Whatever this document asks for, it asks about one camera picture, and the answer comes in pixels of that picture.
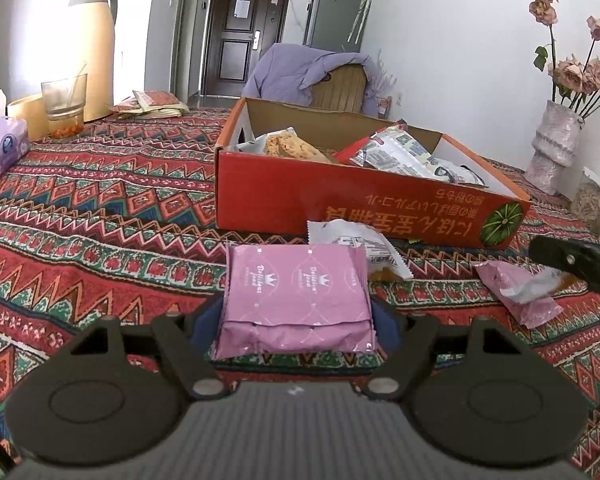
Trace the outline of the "small pink snack packet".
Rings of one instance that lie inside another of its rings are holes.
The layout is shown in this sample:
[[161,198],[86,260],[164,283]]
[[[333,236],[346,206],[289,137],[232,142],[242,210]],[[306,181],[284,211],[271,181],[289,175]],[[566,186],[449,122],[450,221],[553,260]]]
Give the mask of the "small pink snack packet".
[[578,278],[571,273],[546,266],[532,275],[522,266],[503,261],[475,264],[478,277],[501,301],[519,325],[533,330],[554,320],[562,307],[553,298]]

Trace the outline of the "textured pink vase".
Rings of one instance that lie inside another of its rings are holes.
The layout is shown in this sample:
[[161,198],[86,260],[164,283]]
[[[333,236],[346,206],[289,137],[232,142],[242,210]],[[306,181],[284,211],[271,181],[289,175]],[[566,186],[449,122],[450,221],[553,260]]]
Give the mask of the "textured pink vase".
[[576,158],[583,126],[582,117],[569,107],[547,101],[524,178],[543,193],[555,195],[562,176]]

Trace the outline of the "yellow round container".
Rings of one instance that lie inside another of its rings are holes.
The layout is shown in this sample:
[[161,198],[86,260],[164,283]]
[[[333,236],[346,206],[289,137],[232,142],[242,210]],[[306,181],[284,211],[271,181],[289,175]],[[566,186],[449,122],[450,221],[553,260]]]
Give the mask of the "yellow round container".
[[27,123],[30,141],[41,140],[50,134],[44,101],[40,94],[12,101],[6,110],[8,117],[23,119]]

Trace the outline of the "folded red cloth pads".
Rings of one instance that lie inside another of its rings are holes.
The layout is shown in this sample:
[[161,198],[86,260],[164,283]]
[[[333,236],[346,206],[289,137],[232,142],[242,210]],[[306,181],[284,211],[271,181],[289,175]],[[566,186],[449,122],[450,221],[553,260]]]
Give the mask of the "folded red cloth pads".
[[133,91],[132,96],[110,110],[121,116],[144,119],[182,117],[189,113],[188,105],[167,91]]

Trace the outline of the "yellow thermos jug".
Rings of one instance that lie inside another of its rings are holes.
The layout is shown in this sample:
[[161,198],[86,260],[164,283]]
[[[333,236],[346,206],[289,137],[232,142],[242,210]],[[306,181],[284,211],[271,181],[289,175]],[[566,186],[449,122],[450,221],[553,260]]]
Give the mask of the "yellow thermos jug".
[[69,0],[69,18],[78,26],[76,60],[86,75],[84,120],[108,116],[114,105],[114,26],[118,0]]

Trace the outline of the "orange cardboard box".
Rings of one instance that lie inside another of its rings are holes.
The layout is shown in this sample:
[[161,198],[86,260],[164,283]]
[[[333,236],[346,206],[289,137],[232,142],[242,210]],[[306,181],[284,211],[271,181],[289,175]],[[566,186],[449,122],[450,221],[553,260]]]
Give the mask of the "orange cardboard box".
[[531,207],[529,195],[446,133],[408,129],[431,154],[475,171],[484,188],[237,148],[291,127],[314,148],[341,152],[388,125],[360,114],[240,99],[215,144],[216,224],[224,230],[302,234],[310,221],[342,219],[427,245],[507,247]]

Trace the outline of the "glass cup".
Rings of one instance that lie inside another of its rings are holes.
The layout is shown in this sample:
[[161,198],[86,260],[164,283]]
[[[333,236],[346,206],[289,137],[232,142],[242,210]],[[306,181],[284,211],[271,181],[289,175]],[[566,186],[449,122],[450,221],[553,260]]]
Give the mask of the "glass cup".
[[87,74],[45,81],[41,92],[50,137],[67,139],[84,128]]

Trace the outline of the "patterned red tablecloth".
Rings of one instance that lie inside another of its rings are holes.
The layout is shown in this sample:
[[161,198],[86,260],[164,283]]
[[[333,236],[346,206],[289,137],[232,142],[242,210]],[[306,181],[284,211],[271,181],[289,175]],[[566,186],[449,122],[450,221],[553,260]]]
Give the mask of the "patterned red tablecloth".
[[[33,143],[0,177],[0,441],[17,452],[4,422],[12,389],[102,315],[145,324],[166,311],[190,312],[224,286],[225,246],[304,244],[304,235],[219,230],[214,223],[214,144],[229,110],[198,108],[182,118],[108,118],[78,136]],[[531,197],[509,246],[431,247],[396,240],[408,283],[375,283],[372,294],[404,314],[427,310],[444,324],[489,315],[552,363],[588,400],[588,424],[572,462],[600,479],[600,295],[574,284],[564,309],[536,330],[515,323],[474,263],[528,258],[535,235],[593,240],[563,195],[546,195],[522,170],[487,159]],[[342,353],[252,356],[215,364],[230,380],[348,380],[384,359]]]

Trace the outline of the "dark entrance door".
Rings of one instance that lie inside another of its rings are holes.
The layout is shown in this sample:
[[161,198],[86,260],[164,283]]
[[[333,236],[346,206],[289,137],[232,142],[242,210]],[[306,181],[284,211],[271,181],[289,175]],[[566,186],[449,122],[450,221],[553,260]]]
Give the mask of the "dark entrance door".
[[211,0],[202,93],[242,94],[260,58],[282,40],[289,0]]

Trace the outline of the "pink snack package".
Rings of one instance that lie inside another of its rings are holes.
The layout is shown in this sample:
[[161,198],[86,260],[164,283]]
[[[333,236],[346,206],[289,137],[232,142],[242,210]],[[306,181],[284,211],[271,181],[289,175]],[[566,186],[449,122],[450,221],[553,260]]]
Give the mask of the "pink snack package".
[[263,353],[373,353],[376,348],[362,247],[227,249],[216,360]]

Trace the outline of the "grey refrigerator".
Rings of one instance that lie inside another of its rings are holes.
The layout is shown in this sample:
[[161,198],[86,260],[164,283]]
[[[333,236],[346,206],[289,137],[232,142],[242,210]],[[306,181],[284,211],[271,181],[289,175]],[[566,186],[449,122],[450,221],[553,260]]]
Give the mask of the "grey refrigerator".
[[310,0],[302,44],[334,52],[358,52],[372,0]]

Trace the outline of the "white printed snack packet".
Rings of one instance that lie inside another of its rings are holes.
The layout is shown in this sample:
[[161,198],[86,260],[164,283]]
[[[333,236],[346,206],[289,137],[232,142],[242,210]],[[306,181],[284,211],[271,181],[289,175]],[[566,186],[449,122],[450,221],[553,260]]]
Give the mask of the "white printed snack packet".
[[366,224],[343,219],[308,221],[310,244],[339,244],[362,247],[366,253],[370,282],[396,282],[413,278],[413,273],[381,232]]

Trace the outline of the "wooden chair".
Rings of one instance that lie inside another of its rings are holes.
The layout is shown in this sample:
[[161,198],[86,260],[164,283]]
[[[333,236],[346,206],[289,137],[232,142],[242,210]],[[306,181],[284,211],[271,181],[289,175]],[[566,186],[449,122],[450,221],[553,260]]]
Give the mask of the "wooden chair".
[[311,87],[310,107],[336,112],[362,112],[367,78],[360,64],[347,64],[329,72]]

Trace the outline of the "clear bag yellow biscuits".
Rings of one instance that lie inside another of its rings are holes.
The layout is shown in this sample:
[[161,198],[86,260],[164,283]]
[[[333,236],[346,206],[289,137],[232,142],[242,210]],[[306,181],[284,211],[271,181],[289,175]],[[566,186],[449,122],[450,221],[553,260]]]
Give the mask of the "clear bag yellow biscuits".
[[332,163],[320,150],[302,140],[292,127],[261,134],[251,141],[237,144],[235,150],[251,155]]

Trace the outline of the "purple jacket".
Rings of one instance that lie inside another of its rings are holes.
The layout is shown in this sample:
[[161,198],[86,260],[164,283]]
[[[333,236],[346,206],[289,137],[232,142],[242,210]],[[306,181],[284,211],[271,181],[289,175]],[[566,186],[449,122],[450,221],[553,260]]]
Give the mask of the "purple jacket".
[[243,98],[309,106],[311,88],[328,73],[346,65],[361,65],[366,77],[361,113],[378,115],[378,69],[360,52],[332,52],[300,44],[273,44],[257,62],[242,89]]

